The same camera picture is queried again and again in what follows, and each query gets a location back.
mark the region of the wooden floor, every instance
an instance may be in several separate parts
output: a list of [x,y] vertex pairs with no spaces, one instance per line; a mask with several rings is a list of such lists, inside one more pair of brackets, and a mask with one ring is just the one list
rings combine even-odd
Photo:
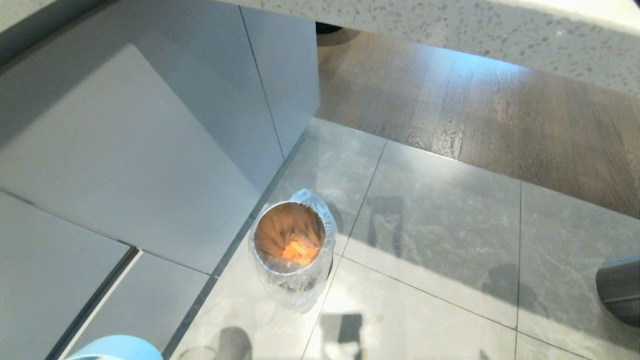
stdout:
[[382,35],[317,40],[317,117],[640,217],[640,100]]

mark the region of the plastic bag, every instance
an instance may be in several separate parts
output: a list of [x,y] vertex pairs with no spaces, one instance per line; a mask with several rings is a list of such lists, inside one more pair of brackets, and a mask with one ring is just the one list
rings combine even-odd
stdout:
[[[287,219],[278,223],[278,216],[286,216]],[[309,216],[319,218],[322,229],[314,227]],[[289,201],[274,204],[260,213],[251,229],[249,247],[260,281],[277,304],[296,313],[305,313],[314,306],[326,286],[332,267],[336,233],[335,219],[328,206],[307,189],[296,192]],[[313,246],[318,234],[322,234],[323,239],[316,249]],[[307,263],[308,259],[293,260],[283,255],[298,244],[297,240],[291,240],[298,239],[297,236],[314,239],[304,240],[311,244],[310,252],[317,251],[310,263]]]

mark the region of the speckled countertop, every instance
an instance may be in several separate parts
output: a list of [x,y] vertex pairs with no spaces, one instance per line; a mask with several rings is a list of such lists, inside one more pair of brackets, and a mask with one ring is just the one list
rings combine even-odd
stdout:
[[[55,0],[0,0],[0,32]],[[225,0],[546,70],[640,97],[633,0]]]

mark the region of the gray cabinet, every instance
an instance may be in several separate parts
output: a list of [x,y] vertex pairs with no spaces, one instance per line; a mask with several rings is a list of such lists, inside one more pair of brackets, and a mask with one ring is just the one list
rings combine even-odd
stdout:
[[207,273],[283,161],[234,5],[116,2],[0,94],[1,188]]
[[320,101],[316,24],[253,8],[242,14],[286,157]]
[[128,247],[0,193],[0,359],[44,359]]
[[162,352],[207,279],[199,272],[142,254],[87,325],[71,353],[113,334],[143,338]]

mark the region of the countertop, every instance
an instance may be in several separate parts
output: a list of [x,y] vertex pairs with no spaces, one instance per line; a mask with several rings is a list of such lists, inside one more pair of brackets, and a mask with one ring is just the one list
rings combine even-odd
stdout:
[[[0,32],[56,0],[0,0]],[[633,0],[225,0],[549,71],[640,97]]]

